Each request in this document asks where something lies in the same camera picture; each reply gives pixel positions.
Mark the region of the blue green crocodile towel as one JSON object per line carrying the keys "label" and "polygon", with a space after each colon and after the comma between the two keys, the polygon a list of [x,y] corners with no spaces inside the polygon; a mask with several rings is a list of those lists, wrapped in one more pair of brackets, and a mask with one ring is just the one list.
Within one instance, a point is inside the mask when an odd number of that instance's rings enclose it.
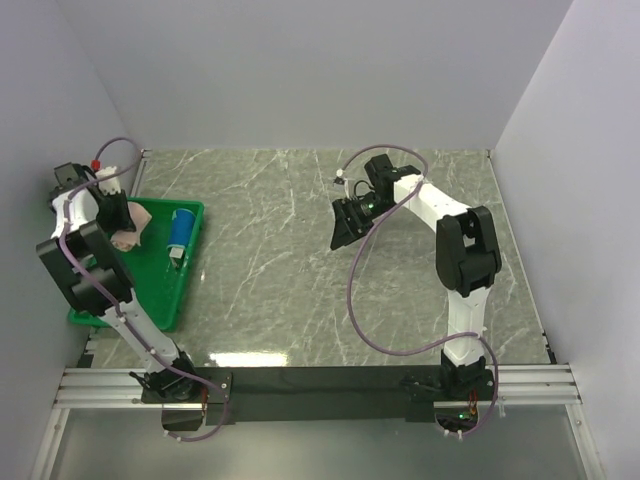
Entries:
{"label": "blue green crocodile towel", "polygon": [[175,268],[180,268],[184,262],[195,219],[195,214],[185,208],[176,209],[172,213],[167,252]]}

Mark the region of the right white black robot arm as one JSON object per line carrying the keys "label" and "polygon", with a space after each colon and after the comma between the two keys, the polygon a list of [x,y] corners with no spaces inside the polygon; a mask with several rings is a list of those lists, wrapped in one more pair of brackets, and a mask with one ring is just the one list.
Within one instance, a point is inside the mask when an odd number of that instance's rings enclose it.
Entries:
{"label": "right white black robot arm", "polygon": [[468,367],[484,356],[486,304],[502,268],[493,216],[484,206],[470,207],[445,194],[429,182],[425,170],[393,165],[386,154],[372,157],[364,170],[370,191],[358,195],[355,188],[346,188],[345,196],[331,203],[335,224],[330,248],[368,242],[402,207],[434,232],[436,273],[448,296],[448,324],[445,339],[433,345],[443,347],[444,360],[452,365],[440,374],[441,390],[461,399],[475,386]]}

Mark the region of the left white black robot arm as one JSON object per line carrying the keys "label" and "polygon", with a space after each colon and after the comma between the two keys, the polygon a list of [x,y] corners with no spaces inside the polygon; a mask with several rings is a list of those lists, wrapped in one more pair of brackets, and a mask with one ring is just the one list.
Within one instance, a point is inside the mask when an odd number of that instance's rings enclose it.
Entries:
{"label": "left white black robot arm", "polygon": [[187,402],[201,390],[201,377],[186,352],[166,336],[140,304],[134,278],[111,236],[142,228],[131,216],[115,168],[93,172],[66,163],[54,169],[58,185],[49,194],[56,225],[36,246],[45,269],[72,309],[112,327],[142,360],[132,377],[157,402]]}

